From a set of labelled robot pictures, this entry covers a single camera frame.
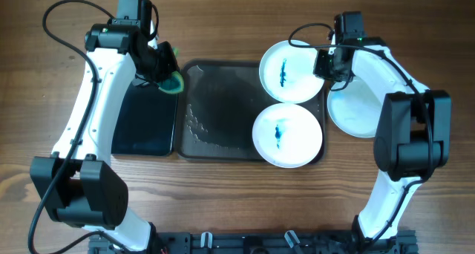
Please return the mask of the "green yellow sponge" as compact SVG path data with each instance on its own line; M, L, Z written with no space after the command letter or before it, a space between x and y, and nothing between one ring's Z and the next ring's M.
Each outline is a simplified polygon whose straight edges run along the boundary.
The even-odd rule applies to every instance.
M175 51L168 42L157 46L158 79L156 86L166 94L179 94L184 90L184 79L177 64Z

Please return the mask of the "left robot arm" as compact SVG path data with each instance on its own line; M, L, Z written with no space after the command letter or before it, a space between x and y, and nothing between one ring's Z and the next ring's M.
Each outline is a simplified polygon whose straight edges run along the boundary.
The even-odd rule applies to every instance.
M111 168L111 148L129 85L141 80L165 94L185 83L175 52L157 41L159 14L150 0L119 0L117 13L86 33L81 87L68 124L49 157L35 157L30 178L52 221L83 228L113 251L167 253L155 226L128 206L128 187Z

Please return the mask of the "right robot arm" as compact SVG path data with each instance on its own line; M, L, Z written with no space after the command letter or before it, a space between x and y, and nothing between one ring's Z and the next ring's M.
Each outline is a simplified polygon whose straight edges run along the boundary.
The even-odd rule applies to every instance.
M373 139L378 176L354 226L363 246L396 235L413 193L448 161L452 102L415 80L360 12L334 18L314 74L332 83L327 109L345 133Z

